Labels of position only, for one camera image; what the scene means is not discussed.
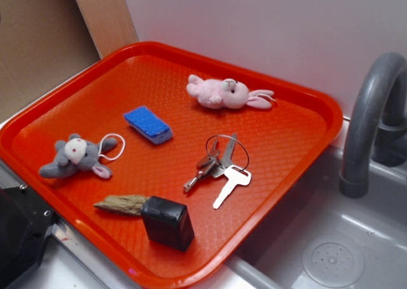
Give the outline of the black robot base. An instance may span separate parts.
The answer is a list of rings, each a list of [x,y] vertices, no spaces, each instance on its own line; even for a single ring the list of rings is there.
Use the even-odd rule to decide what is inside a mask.
[[[1,189],[1,288],[15,288],[41,266],[54,221],[34,189]]]

